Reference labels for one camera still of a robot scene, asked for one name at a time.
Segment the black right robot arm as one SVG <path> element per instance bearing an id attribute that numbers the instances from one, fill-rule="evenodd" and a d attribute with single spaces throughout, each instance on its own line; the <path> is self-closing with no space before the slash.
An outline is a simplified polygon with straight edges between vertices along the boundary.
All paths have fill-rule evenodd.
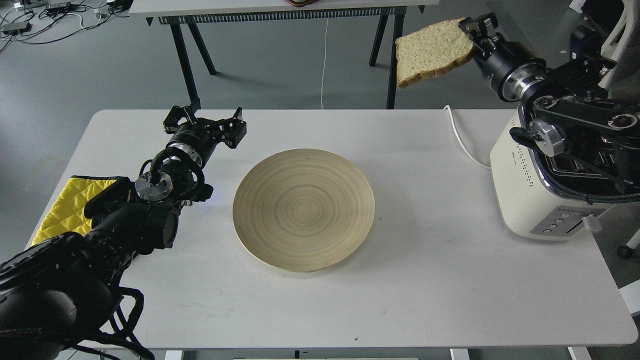
<path id="1" fill-rule="evenodd" d="M 521 124 L 507 134 L 532 151 L 553 193 L 590 204 L 639 201 L 639 102 L 610 99 L 599 86 L 615 61 L 588 50 L 552 69 L 497 32 L 494 13 L 458 25 L 494 93 L 519 104 Z"/>

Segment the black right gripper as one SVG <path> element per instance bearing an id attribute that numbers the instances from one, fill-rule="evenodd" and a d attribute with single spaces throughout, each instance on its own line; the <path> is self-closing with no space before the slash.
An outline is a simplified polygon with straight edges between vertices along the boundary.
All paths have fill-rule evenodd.
<path id="1" fill-rule="evenodd" d="M 508 103 L 530 103 L 546 86 L 546 61 L 521 43 L 505 39 L 496 32 L 498 26 L 494 13 L 458 22 L 473 44 L 475 62 L 483 78 L 498 98 Z"/>

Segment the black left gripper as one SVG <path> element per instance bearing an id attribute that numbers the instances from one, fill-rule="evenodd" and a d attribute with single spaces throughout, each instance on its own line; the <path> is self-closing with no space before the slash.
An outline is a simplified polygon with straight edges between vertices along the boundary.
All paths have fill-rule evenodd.
<path id="1" fill-rule="evenodd" d="M 167 143 L 168 148 L 182 144 L 200 157 L 210 157 L 219 143 L 235 150 L 247 134 L 242 107 L 238 107 L 230 118 L 221 120 L 197 118 L 198 110 L 198 105 L 174 105 L 169 110 L 163 121 L 164 132 L 173 135 Z"/>

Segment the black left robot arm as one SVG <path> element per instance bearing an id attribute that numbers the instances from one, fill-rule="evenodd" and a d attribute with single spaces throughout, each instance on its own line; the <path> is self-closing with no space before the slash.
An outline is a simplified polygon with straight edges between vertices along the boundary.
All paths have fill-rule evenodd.
<path id="1" fill-rule="evenodd" d="M 213 193 L 203 170 L 216 146 L 237 148 L 247 133 L 241 107 L 221 120 L 196 116 L 200 107 L 198 99 L 172 107 L 163 121 L 170 141 L 137 180 L 117 177 L 88 201 L 86 234 L 62 232 L 3 262 L 3 360 L 54 360 L 66 349 L 114 358 L 84 341 L 153 360 L 134 335 L 144 295 L 121 278 L 137 256 L 173 246 L 183 207 Z"/>

